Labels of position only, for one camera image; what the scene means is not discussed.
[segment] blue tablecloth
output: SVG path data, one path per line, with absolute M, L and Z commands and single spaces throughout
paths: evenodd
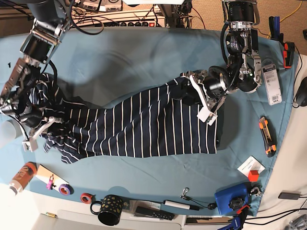
M 70 31 L 52 60 L 59 73 L 59 84 L 68 97 L 81 96 L 99 106 L 111 107 L 135 92 L 157 86 L 176 78 L 181 72 L 224 66 L 219 32 L 166 28 L 106 28 L 103 33 L 88 36 Z M 11 74 L 19 56 L 25 35 L 0 39 L 0 87 Z M 278 68 L 283 102 L 269 106 L 265 85 L 256 93 L 237 92 L 225 102 L 224 128 L 221 146 L 216 155 L 193 154 L 148 159 L 126 157 L 92 157 L 72 165 L 61 162 L 61 154 L 43 151 L 44 140 L 38 140 L 35 153 L 22 150 L 22 138 L 0 149 L 0 183 L 7 184 L 25 162 L 44 165 L 70 183 L 74 194 L 64 197 L 49 191 L 34 178 L 27 189 L 80 202 L 81 193 L 101 199 L 116 194 L 153 201 L 179 198 L 183 188 L 194 199 L 213 202 L 214 193 L 226 187 L 248 181 L 237 168 L 253 155 L 264 166 L 259 182 L 265 189 L 276 157 L 267 158 L 259 130 L 259 117 L 265 115 L 277 135 L 277 152 L 281 146 L 291 109 L 293 82 L 298 56 L 292 69 L 283 68 L 278 42 L 260 38 L 261 59 L 271 58 Z M 255 214 L 260 198 L 253 198 Z M 210 211 L 182 210 L 163 207 L 177 214 L 217 215 Z

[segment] mug handle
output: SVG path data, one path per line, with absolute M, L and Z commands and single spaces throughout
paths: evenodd
M 91 204 L 91 207 L 90 207 L 91 213 L 93 213 L 94 215 L 98 216 L 99 212 L 94 212 L 93 209 L 92 209 L 93 205 L 95 205 L 95 204 L 100 204 L 100 205 L 102 205 L 102 202 L 101 202 L 100 200 L 96 200 L 96 201 L 94 201 L 94 202 Z

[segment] remote control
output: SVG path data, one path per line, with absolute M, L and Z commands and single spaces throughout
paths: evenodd
M 145 207 L 138 206 L 135 210 L 135 213 L 143 214 L 146 216 L 150 216 L 153 218 L 159 218 L 159 219 L 167 219 L 172 220 L 175 215 L 173 213 L 161 211 L 161 210 L 153 210 Z

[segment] computer mouse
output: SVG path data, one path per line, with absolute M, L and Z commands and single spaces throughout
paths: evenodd
M 298 88 L 296 103 L 301 107 L 305 107 L 307 105 L 307 77 L 302 80 L 301 85 Z

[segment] navy blue shirt with white stripes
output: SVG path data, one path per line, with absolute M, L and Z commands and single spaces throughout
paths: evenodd
M 46 104 L 44 117 L 61 117 L 42 137 L 44 149 L 62 153 L 74 163 L 93 156 L 158 157 L 216 153 L 217 121 L 209 126 L 196 116 L 200 105 L 187 106 L 172 98 L 183 79 L 138 93 L 111 109 L 89 109 L 81 99 L 65 100 L 51 75 L 42 75 L 32 90 L 34 104 Z

